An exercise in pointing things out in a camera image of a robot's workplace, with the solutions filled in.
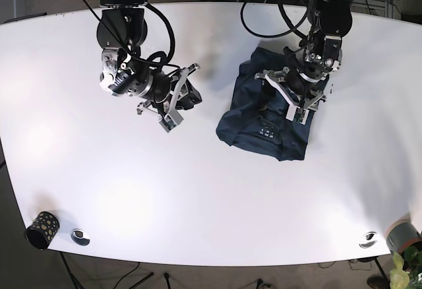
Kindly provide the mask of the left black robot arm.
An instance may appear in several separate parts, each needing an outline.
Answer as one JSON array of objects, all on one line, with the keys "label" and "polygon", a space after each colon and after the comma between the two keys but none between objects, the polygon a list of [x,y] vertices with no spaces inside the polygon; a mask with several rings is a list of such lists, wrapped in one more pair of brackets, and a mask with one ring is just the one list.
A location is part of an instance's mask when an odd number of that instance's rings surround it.
[{"label": "left black robot arm", "polygon": [[283,0],[277,0],[279,12],[288,30],[279,37],[295,34],[300,37],[300,59],[296,53],[284,48],[286,69],[265,70],[256,74],[262,81],[262,94],[249,111],[256,116],[267,108],[277,94],[287,103],[286,119],[306,124],[311,113],[326,101],[324,88],[330,75],[342,63],[342,39],[351,30],[353,19],[350,11],[353,0],[306,0],[306,13],[297,24],[286,14]]}]

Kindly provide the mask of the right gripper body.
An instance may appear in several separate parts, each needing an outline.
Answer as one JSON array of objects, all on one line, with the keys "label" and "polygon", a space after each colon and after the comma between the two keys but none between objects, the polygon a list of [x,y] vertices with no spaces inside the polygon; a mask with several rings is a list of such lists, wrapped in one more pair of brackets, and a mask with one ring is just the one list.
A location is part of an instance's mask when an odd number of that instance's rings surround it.
[{"label": "right gripper body", "polygon": [[176,103],[187,95],[185,83],[190,82],[189,75],[199,69],[200,65],[193,63],[189,67],[176,69],[169,74],[155,75],[157,83],[152,86],[151,91],[142,96],[144,101],[137,106],[137,114],[148,112],[157,115],[159,124],[167,133],[179,126],[183,117],[179,110],[175,109]]}]

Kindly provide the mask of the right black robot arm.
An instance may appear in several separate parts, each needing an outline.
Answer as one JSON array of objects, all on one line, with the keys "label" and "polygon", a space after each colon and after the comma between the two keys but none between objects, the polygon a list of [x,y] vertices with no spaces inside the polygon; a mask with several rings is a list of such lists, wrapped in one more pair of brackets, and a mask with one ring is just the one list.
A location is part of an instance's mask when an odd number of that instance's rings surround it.
[{"label": "right black robot arm", "polygon": [[[160,125],[170,132],[183,121],[182,110],[201,103],[200,93],[188,80],[200,67],[174,65],[175,34],[169,20],[148,0],[100,0],[102,15],[96,31],[102,48],[100,86],[113,96],[142,98],[137,113],[150,111],[159,117]],[[156,51],[141,56],[148,26],[145,11],[152,11],[169,34],[169,51]]]}]

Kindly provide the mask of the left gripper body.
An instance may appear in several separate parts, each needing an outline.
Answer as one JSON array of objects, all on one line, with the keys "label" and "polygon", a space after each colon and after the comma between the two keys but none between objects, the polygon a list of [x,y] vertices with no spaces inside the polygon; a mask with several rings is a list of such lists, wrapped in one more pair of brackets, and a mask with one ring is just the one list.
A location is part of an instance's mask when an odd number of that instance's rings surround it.
[{"label": "left gripper body", "polygon": [[324,89],[330,75],[315,71],[308,76],[285,66],[282,70],[265,69],[255,74],[255,79],[263,81],[275,89],[287,102],[286,119],[305,125],[311,112],[318,110],[320,102],[326,101]]}]

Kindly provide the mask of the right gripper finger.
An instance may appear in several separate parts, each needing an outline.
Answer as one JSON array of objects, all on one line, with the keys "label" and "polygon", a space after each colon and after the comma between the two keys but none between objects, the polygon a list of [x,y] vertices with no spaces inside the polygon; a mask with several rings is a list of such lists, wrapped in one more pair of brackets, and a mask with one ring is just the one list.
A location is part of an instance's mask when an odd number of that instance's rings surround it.
[{"label": "right gripper finger", "polygon": [[202,102],[200,93],[192,86],[190,82],[186,82],[185,86],[187,88],[187,95],[182,98],[182,100],[190,100],[192,102],[192,109],[195,105]]},{"label": "right gripper finger", "polygon": [[180,100],[177,101],[176,106],[175,106],[176,110],[191,110],[192,109],[192,102],[190,100]]}]

